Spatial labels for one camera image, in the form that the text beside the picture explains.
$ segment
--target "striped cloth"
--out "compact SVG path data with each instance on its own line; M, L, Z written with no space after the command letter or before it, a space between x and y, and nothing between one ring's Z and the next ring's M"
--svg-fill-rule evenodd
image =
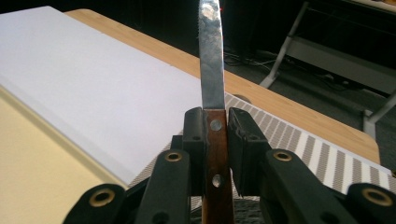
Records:
M225 101L227 111L230 107L237 107L249 112L272 148L293 151L327 187L346 194L349 185L364 182L396 193L396 179L391 176L388 169L302 130L229 93L226 93ZM137 176L130 186L150 176L154 163L155 160ZM239 198L235 189L234 197ZM191 200L191 208L200 204L199 198Z

